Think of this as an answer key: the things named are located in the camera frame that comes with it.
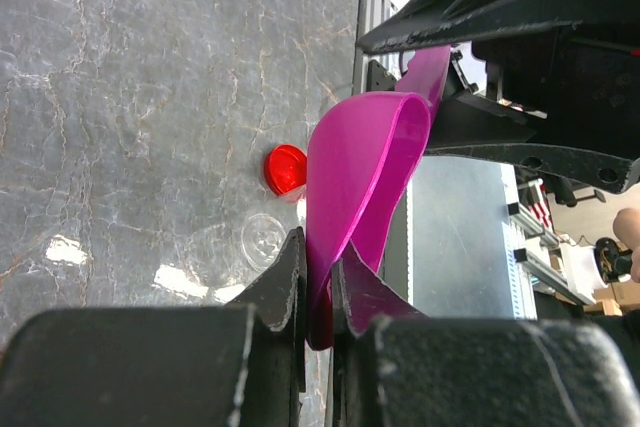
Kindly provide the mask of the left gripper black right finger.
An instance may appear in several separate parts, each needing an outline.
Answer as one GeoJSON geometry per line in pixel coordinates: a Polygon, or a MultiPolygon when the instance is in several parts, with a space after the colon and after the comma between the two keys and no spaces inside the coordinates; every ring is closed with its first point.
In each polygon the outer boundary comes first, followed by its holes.
{"type": "Polygon", "coordinates": [[[576,321],[436,319],[348,246],[332,269],[336,426],[635,426],[614,340],[576,321]]]}

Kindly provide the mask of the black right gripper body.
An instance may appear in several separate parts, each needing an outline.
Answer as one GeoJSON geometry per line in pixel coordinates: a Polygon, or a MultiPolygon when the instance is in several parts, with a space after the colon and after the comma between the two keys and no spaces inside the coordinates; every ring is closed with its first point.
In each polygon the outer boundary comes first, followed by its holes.
{"type": "Polygon", "coordinates": [[[637,21],[474,41],[472,53],[502,68],[506,99],[546,114],[536,142],[639,145],[637,21]]]}

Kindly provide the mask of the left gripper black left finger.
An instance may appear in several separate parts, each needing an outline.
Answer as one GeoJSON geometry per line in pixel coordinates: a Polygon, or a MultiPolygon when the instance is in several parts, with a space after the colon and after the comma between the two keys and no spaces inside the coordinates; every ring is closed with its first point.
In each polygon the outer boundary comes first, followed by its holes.
{"type": "Polygon", "coordinates": [[[295,426],[306,253],[292,230],[222,306],[50,310],[1,361],[5,426],[295,426]]]}

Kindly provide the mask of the magenta plastic scoop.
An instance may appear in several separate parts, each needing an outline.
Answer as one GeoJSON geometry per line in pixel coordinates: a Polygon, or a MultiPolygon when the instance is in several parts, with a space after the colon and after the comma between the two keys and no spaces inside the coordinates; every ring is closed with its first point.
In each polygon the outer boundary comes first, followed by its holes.
{"type": "Polygon", "coordinates": [[[448,45],[421,49],[390,91],[372,91],[332,107],[307,153],[307,342],[333,344],[331,268],[353,244],[380,268],[392,216],[421,161],[450,62],[448,45]]]}

